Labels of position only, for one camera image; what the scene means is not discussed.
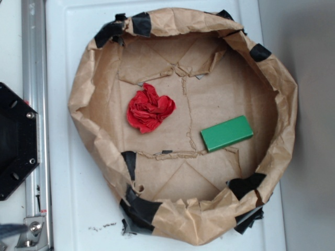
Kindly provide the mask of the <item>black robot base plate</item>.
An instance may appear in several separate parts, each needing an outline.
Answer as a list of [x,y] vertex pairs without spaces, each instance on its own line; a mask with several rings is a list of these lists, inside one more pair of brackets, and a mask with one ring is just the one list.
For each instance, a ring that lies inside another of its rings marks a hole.
[[38,166],[37,113],[1,83],[1,201]]

